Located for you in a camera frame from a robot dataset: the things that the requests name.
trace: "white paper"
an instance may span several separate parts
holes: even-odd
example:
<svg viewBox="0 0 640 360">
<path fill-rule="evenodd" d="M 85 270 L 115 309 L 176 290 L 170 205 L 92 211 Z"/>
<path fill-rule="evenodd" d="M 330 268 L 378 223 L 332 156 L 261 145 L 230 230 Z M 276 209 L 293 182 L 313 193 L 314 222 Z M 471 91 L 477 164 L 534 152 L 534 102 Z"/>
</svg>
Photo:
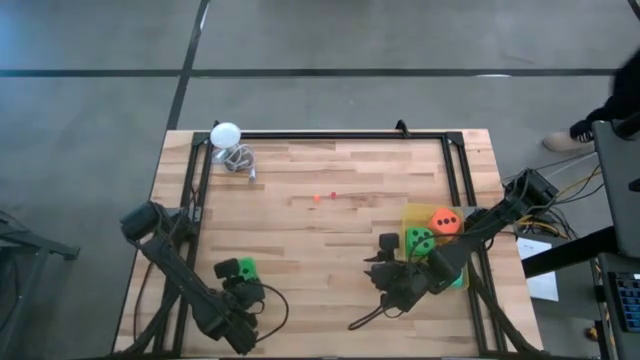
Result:
<svg viewBox="0 0 640 360">
<path fill-rule="evenodd" d="M 551 249 L 551 244 L 525 238 L 518 239 L 520 259 L 526 259 L 549 249 Z M 531 295 L 531 297 L 551 301 L 559 300 L 555 272 L 527 279 L 527 286 L 529 287 L 529 295 Z"/>
</svg>

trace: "yellow tray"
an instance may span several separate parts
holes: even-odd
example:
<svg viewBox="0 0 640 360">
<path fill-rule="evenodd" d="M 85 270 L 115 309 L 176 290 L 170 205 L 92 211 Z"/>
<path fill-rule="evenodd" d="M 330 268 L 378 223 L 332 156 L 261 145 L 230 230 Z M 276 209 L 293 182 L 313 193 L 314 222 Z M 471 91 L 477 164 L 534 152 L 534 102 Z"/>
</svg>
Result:
<svg viewBox="0 0 640 360">
<path fill-rule="evenodd" d="M 424 227 L 427 228 L 427 224 L 429 220 L 433 217 L 436 210 L 446 207 L 449 210 L 453 211 L 461 220 L 460 232 L 464 232 L 464 213 L 460 208 L 451 207 L 451 206 L 443 206 L 443 205 L 429 205 L 429 204 L 407 204 L 405 205 L 403 214 L 402 214 L 402 231 L 400 233 L 400 249 L 399 254 L 397 254 L 397 258 L 399 260 L 407 260 L 406 259 L 406 247 L 405 247 L 405 238 L 407 235 L 407 228 L 410 227 Z M 449 241 L 455 240 L 456 237 L 436 237 L 435 242 L 436 246 L 445 244 Z M 456 280 L 449 289 L 455 290 L 465 290 L 469 287 L 469 274 L 467 267 L 465 266 L 462 270 L 462 275 L 458 280 Z"/>
</svg>

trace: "green object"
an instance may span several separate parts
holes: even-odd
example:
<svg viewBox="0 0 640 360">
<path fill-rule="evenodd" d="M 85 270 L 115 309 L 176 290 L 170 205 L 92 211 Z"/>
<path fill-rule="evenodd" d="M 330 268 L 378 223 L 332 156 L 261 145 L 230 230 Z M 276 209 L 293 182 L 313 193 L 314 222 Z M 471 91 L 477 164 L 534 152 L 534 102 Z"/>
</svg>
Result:
<svg viewBox="0 0 640 360">
<path fill-rule="evenodd" d="M 449 287 L 453 287 L 453 288 L 461 288 L 464 286 L 464 269 L 462 271 L 462 273 L 460 274 L 460 276 L 456 279 L 456 281 L 454 281 L 451 285 L 449 285 Z"/>
<path fill-rule="evenodd" d="M 433 233 L 431 232 L 431 230 L 427 228 L 422 228 L 422 227 L 407 228 L 407 234 L 405 236 L 405 251 L 406 251 L 407 259 L 409 258 L 409 253 L 411 252 L 411 249 L 413 248 L 413 246 L 416 243 L 420 242 L 422 239 L 427 239 L 427 240 L 422 242 L 420 245 L 418 245 L 416 249 L 413 251 L 414 258 L 422 257 L 429 254 L 429 252 L 436 246 L 436 244 L 435 244 L 435 240 L 433 239 Z M 449 287 L 456 288 L 456 289 L 464 288 L 465 272 L 466 272 L 466 268 L 462 270 L 462 273 L 460 274 L 460 276 Z"/>
<path fill-rule="evenodd" d="M 238 259 L 238 264 L 240 265 L 238 276 L 242 276 L 245 280 L 259 279 L 256 261 L 253 258 L 240 258 Z"/>
<path fill-rule="evenodd" d="M 405 236 L 405 251 L 407 259 L 409 254 L 413 257 L 421 257 L 427 255 L 436 244 L 433 239 L 433 233 L 431 230 L 423 227 L 409 227 L 407 228 L 407 234 Z"/>
</svg>

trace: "shoe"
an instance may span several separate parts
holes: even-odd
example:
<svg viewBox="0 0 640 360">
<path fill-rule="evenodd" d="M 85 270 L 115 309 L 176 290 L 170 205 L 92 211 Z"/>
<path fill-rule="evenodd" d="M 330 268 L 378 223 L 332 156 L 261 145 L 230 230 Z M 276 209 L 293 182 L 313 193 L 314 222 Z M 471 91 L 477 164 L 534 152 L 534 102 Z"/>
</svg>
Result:
<svg viewBox="0 0 640 360">
<path fill-rule="evenodd" d="M 581 150 L 594 147 L 593 135 L 591 133 L 580 135 L 573 139 L 571 135 L 569 135 L 568 131 L 550 134 L 542 140 L 542 144 L 553 152 Z"/>
</svg>

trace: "butcher block tabletop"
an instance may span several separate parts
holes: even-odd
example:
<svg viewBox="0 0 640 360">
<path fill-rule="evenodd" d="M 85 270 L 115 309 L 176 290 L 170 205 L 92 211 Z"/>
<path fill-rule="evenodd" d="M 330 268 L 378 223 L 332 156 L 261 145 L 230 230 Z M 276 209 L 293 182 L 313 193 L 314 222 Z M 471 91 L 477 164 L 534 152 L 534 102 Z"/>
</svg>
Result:
<svg viewBox="0 0 640 360">
<path fill-rule="evenodd" d="M 482 207 L 502 199 L 489 132 L 462 130 L 473 185 Z M 193 131 L 169 131 L 151 199 L 178 207 Z M 478 354 L 469 297 L 447 290 L 426 295 L 397 319 L 380 316 L 359 330 L 347 325 L 379 305 L 380 293 L 363 273 L 378 235 L 400 232 L 407 203 L 451 205 L 442 145 L 436 140 L 247 140 L 256 154 L 257 181 L 213 165 L 206 194 L 195 272 L 222 289 L 213 265 L 240 257 L 256 261 L 261 281 L 290 304 L 284 328 L 256 345 L 249 356 L 473 356 Z M 452 147 L 458 187 L 464 187 Z M 196 167 L 196 179 L 199 179 Z M 542 348 L 527 283 L 513 236 L 500 234 L 489 252 L 498 302 L 526 339 Z M 135 303 L 147 269 L 138 254 L 114 351 L 133 341 Z M 160 305 L 165 277 L 154 268 L 140 300 L 138 333 Z M 490 349 L 495 349 L 486 307 Z M 397 310 L 390 310 L 395 315 Z M 177 314 L 174 307 L 172 317 Z M 266 290 L 258 330 L 280 324 L 282 300 Z M 173 334 L 167 332 L 166 347 Z M 183 356 L 237 356 L 213 341 L 187 317 Z"/>
</svg>

